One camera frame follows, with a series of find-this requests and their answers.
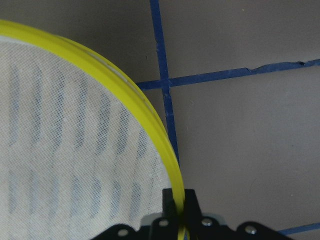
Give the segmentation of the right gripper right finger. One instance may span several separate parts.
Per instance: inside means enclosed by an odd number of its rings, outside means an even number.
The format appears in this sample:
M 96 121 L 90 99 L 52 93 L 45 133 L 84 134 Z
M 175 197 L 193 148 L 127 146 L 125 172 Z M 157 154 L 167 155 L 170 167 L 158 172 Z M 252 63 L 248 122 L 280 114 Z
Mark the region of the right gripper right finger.
M 184 222 L 191 240 L 289 240 L 277 231 L 258 222 L 247 221 L 235 230 L 219 223 L 216 217 L 205 215 L 200 208 L 196 192 L 185 190 Z

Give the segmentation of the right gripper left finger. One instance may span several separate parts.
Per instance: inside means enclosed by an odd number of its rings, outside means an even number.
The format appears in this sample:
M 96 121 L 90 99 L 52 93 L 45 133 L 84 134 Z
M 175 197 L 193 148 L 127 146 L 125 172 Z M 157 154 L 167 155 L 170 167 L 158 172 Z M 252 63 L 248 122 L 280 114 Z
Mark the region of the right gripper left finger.
M 162 212 L 141 219 L 135 230 L 127 224 L 116 224 L 94 237 L 95 240 L 177 240 L 179 216 L 170 188 L 162 190 Z

